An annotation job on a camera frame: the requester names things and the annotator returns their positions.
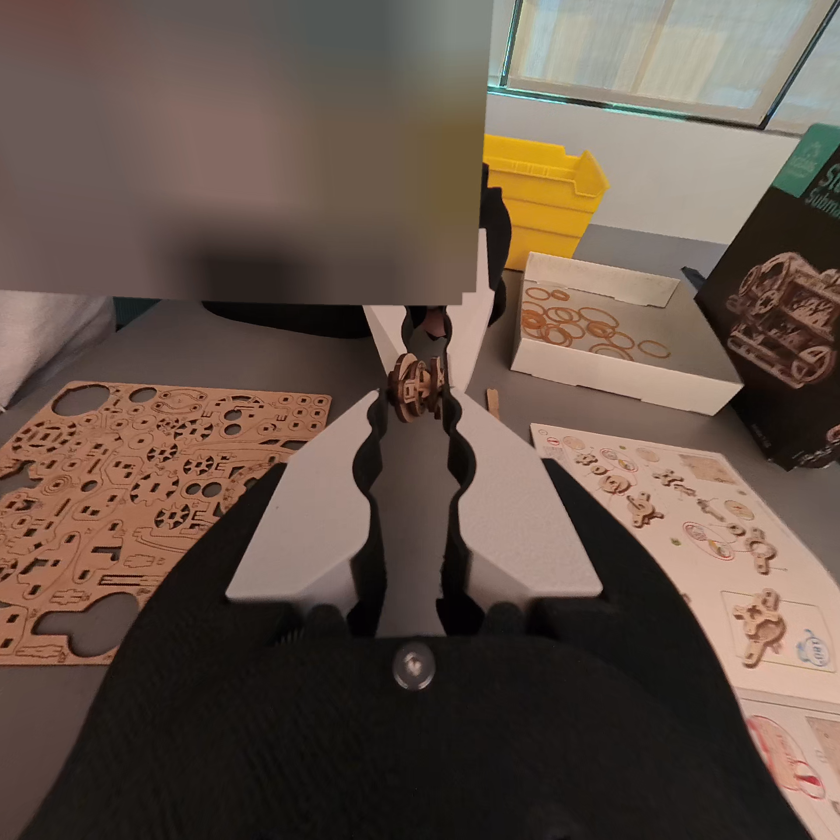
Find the window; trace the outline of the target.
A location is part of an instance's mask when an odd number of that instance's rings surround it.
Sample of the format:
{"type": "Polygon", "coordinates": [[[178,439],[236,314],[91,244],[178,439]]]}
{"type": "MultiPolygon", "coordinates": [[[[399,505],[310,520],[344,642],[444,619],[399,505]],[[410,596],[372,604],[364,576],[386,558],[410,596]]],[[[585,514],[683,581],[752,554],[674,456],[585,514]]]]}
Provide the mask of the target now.
{"type": "Polygon", "coordinates": [[[488,81],[496,92],[799,135],[838,125],[838,2],[495,2],[488,81]]]}

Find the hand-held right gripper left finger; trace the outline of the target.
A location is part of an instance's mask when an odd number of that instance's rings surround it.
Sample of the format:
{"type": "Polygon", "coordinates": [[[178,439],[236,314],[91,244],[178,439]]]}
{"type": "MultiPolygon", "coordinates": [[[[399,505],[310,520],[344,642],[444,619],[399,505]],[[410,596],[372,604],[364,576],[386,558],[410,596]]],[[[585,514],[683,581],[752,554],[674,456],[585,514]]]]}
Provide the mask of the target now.
{"type": "Polygon", "coordinates": [[[335,606],[357,636],[377,632],[386,592],[382,527],[371,494],[382,472],[388,402],[368,392],[290,457],[226,596],[335,606]]]}

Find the pile of rubber bands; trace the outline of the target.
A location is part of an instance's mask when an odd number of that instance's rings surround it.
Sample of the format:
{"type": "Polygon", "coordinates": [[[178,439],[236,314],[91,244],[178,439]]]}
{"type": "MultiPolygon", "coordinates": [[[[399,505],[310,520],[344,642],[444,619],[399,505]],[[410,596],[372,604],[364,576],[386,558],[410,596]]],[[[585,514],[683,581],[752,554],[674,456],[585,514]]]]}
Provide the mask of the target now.
{"type": "Polygon", "coordinates": [[[520,328],[526,338],[553,347],[581,350],[618,361],[666,361],[672,351],[666,343],[628,332],[629,317],[591,303],[581,303],[561,287],[527,284],[521,303],[520,328]]]}

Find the dark model kit box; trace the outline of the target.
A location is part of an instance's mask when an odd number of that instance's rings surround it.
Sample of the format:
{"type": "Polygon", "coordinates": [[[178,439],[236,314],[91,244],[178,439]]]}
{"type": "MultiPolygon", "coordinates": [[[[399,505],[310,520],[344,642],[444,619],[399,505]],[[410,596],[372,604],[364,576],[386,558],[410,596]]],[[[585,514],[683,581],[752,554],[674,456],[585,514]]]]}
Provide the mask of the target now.
{"type": "Polygon", "coordinates": [[[742,379],[731,405],[785,470],[838,461],[839,128],[801,137],[696,294],[742,379]]]}

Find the white cardboard box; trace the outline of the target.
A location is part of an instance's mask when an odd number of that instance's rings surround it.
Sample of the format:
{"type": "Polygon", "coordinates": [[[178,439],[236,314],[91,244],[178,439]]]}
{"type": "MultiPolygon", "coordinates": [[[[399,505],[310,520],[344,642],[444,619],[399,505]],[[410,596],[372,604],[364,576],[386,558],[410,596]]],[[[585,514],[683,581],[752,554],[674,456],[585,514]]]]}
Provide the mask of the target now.
{"type": "Polygon", "coordinates": [[[717,414],[742,387],[742,378],[695,303],[687,283],[672,277],[531,253],[514,317],[511,369],[545,381],[582,386],[642,403],[706,416],[717,414]],[[561,287],[629,317],[628,332],[666,343],[664,361],[624,361],[529,339],[520,328],[527,284],[561,287]]]}

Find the black quilted pad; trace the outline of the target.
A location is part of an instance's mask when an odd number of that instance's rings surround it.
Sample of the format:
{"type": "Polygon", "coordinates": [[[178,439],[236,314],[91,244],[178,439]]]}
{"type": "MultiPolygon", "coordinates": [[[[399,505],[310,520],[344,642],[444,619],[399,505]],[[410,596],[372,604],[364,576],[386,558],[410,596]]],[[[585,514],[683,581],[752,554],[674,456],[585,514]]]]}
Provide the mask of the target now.
{"type": "Polygon", "coordinates": [[[264,328],[343,340],[371,336],[364,310],[358,305],[289,305],[236,301],[203,301],[202,305],[220,318],[264,328]]]}

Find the wooden model assembly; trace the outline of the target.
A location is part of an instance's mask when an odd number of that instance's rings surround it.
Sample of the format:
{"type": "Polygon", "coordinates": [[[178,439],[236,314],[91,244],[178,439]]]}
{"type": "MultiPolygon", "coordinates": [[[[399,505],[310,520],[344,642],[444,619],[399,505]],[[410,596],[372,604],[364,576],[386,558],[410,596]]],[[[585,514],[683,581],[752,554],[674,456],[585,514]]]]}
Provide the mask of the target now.
{"type": "Polygon", "coordinates": [[[397,419],[409,424],[431,413],[440,419],[445,387],[445,365],[435,356],[428,363],[413,353],[400,354],[387,378],[388,402],[394,407],[397,419]]]}

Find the illustrated instruction booklet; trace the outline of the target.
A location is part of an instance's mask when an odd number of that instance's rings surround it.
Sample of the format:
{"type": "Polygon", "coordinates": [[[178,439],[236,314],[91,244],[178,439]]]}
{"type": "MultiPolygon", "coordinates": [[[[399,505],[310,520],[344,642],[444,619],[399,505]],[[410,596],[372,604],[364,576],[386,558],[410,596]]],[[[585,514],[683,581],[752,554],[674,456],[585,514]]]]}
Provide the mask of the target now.
{"type": "Polygon", "coordinates": [[[774,781],[814,838],[838,838],[832,576],[719,453],[539,423],[530,432],[667,573],[774,781]]]}

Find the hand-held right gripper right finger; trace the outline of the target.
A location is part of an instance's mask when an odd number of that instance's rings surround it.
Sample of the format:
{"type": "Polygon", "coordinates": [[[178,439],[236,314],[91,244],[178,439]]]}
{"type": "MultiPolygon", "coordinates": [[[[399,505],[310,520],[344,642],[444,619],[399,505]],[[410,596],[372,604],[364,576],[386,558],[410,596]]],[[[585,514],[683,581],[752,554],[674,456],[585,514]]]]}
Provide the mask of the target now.
{"type": "Polygon", "coordinates": [[[444,394],[443,423],[458,485],[436,603],[444,632],[477,633],[500,603],[529,614],[545,599],[600,595],[602,582],[534,448],[454,387],[444,394]]]}

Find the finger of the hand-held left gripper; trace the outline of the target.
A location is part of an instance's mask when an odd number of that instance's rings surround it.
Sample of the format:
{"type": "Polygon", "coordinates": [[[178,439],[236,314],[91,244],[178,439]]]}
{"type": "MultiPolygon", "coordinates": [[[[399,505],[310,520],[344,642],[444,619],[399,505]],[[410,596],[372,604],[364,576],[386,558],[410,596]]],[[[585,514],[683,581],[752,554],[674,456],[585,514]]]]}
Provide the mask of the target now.
{"type": "Polygon", "coordinates": [[[411,313],[407,307],[386,305],[364,305],[363,311],[388,376],[407,352],[406,342],[413,331],[411,313]]]}
{"type": "Polygon", "coordinates": [[[445,350],[446,380],[449,386],[465,391],[476,367],[495,300],[490,288],[487,231],[478,232],[476,290],[463,294],[461,303],[446,307],[448,332],[445,350]]]}

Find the yellow plastic bin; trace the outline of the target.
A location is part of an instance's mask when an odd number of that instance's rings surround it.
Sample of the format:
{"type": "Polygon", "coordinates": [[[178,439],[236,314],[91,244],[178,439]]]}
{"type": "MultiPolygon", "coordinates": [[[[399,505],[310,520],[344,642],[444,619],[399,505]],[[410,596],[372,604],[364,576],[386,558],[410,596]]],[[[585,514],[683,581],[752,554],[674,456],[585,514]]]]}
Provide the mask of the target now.
{"type": "Polygon", "coordinates": [[[594,155],[486,134],[483,161],[511,220],[507,268],[524,271],[531,253],[572,258],[610,189],[594,155]]]}

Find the laser-cut wooden parts sheet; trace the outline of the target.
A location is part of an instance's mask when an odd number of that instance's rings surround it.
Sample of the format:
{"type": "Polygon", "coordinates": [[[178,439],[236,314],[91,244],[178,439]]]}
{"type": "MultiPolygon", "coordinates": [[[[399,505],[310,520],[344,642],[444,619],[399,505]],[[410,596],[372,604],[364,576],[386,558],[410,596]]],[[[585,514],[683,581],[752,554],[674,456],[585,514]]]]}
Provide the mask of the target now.
{"type": "Polygon", "coordinates": [[[3,666],[81,665],[50,613],[150,600],[182,556],[326,426],[332,398],[74,381],[2,446],[3,666]]]}

